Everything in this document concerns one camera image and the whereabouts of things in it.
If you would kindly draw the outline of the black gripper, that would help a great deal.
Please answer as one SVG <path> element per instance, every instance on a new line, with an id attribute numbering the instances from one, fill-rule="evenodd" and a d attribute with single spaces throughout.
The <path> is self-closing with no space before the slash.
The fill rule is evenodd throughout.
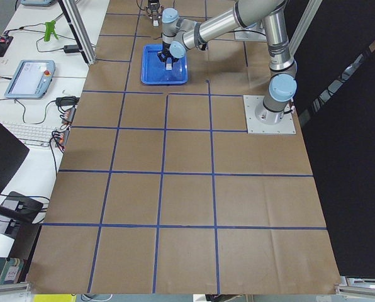
<path id="1" fill-rule="evenodd" d="M 148 0 L 145 12 L 151 20 L 159 20 L 161 17 L 161 3 L 159 0 Z"/>
<path id="2" fill-rule="evenodd" d="M 178 58 L 175 58 L 172 54 L 171 54 L 171 51 L 170 51 L 170 44 L 168 43 L 163 43 L 162 44 L 162 50 L 157 52 L 157 56 L 159 58 L 159 60 L 164 63 L 165 65 L 167 65 L 167 61 L 168 59 L 171 59 L 171 66 L 174 65 L 174 63 L 178 62 L 179 59 Z"/>

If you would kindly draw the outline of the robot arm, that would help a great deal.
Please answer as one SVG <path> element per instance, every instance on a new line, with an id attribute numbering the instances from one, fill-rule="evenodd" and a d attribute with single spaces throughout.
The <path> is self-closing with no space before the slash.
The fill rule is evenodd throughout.
<path id="1" fill-rule="evenodd" d="M 255 108 L 255 117 L 263 124 L 276 125 L 289 113 L 286 106 L 297 90 L 297 64 L 289 49 L 285 5 L 285 1 L 235 1 L 230 9 L 202 23 L 166 8 L 162 13 L 162 48 L 157 56 L 163 64 L 173 64 L 188 50 L 204 50 L 209 41 L 226 33 L 263 36 L 271 79 L 262 102 Z"/>

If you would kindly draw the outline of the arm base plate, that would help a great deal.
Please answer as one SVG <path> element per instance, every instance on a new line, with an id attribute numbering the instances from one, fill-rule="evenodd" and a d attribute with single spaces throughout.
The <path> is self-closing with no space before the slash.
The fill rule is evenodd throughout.
<path id="1" fill-rule="evenodd" d="M 289 104 L 283 111 L 274 113 L 264 107 L 264 96 L 243 95 L 248 134 L 295 135 L 296 129 Z"/>

